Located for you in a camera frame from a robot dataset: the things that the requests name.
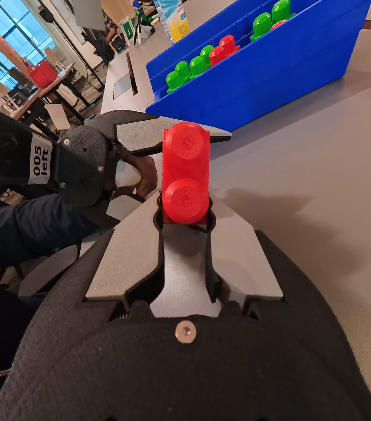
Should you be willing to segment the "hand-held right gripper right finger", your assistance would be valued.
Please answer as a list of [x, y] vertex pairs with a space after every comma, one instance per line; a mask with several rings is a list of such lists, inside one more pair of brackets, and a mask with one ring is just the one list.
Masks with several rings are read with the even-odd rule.
[[255, 229], [218, 198], [210, 198], [205, 254], [211, 302], [280, 301], [283, 292]]

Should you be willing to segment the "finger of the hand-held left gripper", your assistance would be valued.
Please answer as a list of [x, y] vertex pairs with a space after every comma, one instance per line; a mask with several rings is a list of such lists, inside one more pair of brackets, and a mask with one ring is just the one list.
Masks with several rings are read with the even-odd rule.
[[122, 194], [109, 202], [106, 210], [108, 228], [114, 228], [127, 216], [134, 212], [146, 199], [137, 194]]
[[182, 120], [159, 117], [116, 125], [117, 141], [135, 156], [149, 156], [162, 152], [163, 131]]

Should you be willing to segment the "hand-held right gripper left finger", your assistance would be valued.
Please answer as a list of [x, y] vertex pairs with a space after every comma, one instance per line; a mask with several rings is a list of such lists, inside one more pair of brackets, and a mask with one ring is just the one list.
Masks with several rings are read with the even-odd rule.
[[154, 301], [164, 287], [161, 192], [114, 230], [90, 287], [88, 301]]

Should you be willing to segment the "red two-stud toy block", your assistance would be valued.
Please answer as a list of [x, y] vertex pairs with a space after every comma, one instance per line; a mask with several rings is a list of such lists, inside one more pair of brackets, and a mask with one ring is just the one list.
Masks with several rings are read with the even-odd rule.
[[164, 224], [206, 224], [209, 209], [210, 132], [192, 122], [163, 131]]

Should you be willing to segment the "person's left forearm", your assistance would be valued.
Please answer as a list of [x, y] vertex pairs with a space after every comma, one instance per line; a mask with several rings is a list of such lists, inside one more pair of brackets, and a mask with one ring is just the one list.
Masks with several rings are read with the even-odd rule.
[[99, 227], [58, 194], [0, 208], [0, 267], [79, 243]]

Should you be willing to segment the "grey desk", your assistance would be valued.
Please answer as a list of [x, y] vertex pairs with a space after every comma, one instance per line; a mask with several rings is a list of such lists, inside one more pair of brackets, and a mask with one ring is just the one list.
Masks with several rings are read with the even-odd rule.
[[214, 194], [314, 283], [371, 390], [371, 6], [346, 74], [212, 149]]

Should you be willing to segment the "person's left hand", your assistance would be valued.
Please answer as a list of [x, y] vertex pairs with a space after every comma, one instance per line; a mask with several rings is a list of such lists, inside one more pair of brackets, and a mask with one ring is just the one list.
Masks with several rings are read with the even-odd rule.
[[137, 157], [125, 149], [118, 148], [121, 159], [135, 167], [140, 175], [141, 181], [136, 186], [136, 194], [141, 198], [146, 198], [157, 188], [158, 174], [155, 161], [151, 156]]

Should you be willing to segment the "white board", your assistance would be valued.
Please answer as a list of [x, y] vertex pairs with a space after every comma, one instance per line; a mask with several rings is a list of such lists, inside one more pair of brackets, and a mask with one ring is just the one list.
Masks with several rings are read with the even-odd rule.
[[45, 108], [58, 131], [70, 129], [71, 124], [68, 121], [62, 104], [46, 104]]

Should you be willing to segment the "green toy block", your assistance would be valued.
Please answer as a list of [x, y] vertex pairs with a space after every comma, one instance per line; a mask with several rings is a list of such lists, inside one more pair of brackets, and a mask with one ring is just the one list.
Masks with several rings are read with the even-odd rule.
[[209, 55], [214, 49], [213, 45], [207, 45], [202, 48], [200, 54], [194, 57], [189, 64], [190, 77], [189, 80], [193, 80], [197, 76], [201, 75], [211, 67]]
[[172, 93], [185, 83], [190, 81], [192, 73], [187, 61], [180, 61], [176, 64], [174, 71], [166, 76], [166, 83], [168, 86], [167, 94]]
[[285, 18], [291, 19], [296, 13], [291, 11], [290, 0], [277, 1], [270, 13], [265, 12], [258, 15], [253, 22], [253, 34], [250, 36], [250, 42], [254, 42], [267, 34], [271, 28], [272, 21], [278, 21]]

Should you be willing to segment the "wooden side table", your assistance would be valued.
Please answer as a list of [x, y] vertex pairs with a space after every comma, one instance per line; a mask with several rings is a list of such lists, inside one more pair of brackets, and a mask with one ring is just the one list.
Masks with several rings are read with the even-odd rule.
[[24, 124], [30, 126], [33, 124], [36, 128], [41, 129], [42, 123], [39, 120], [39, 109], [45, 107], [46, 103], [42, 100], [48, 98], [50, 95], [56, 97], [56, 102], [51, 102], [50, 105], [64, 105], [70, 113], [79, 121], [82, 125], [84, 124], [85, 118], [82, 117], [79, 111], [75, 109], [59, 92], [58, 89], [61, 86], [65, 86], [73, 95], [82, 102], [85, 107], [91, 105], [90, 102], [84, 98], [81, 91], [78, 90], [74, 84], [68, 80], [70, 74], [73, 72], [73, 64], [71, 64], [67, 70], [61, 71], [57, 78], [52, 81], [46, 88], [41, 89], [37, 88], [34, 90], [29, 97], [21, 104], [17, 110], [11, 112], [10, 117], [16, 121], [20, 121]]

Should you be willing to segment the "small black device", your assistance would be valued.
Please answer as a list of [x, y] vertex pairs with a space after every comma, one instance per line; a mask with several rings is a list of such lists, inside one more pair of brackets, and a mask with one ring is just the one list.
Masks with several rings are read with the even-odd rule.
[[123, 34], [116, 34], [113, 36], [111, 41], [109, 42], [109, 46], [112, 48], [112, 50], [120, 55], [123, 51], [128, 49], [130, 46], [130, 43], [128, 40], [125, 40]]

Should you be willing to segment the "red plastic container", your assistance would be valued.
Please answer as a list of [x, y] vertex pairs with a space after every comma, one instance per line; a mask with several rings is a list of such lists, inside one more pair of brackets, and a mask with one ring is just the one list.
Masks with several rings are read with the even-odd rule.
[[35, 85], [40, 89], [45, 89], [58, 78], [58, 73], [46, 60], [38, 62], [37, 65], [29, 66], [27, 70]]

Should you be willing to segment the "green sign stand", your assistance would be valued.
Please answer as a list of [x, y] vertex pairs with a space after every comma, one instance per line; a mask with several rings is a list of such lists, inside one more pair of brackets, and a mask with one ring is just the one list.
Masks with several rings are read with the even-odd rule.
[[120, 21], [120, 29], [124, 34], [125, 41], [128, 46], [134, 41], [134, 25], [130, 17], [127, 16]]

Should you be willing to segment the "yellow and blue carton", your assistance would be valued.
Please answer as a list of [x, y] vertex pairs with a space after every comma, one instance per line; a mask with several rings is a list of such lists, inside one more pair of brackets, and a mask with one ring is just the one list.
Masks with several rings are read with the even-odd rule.
[[153, 3], [170, 45], [191, 33], [181, 0], [154, 0]]

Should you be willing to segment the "blue plastic bin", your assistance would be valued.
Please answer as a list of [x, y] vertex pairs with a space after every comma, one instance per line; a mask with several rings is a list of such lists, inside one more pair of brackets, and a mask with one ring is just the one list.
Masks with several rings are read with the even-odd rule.
[[[284, 24], [251, 41], [277, 1], [235, 1], [146, 65], [147, 113], [232, 131], [343, 76], [370, 8], [367, 0], [290, 1]], [[232, 35], [240, 49], [168, 93], [181, 61]]]

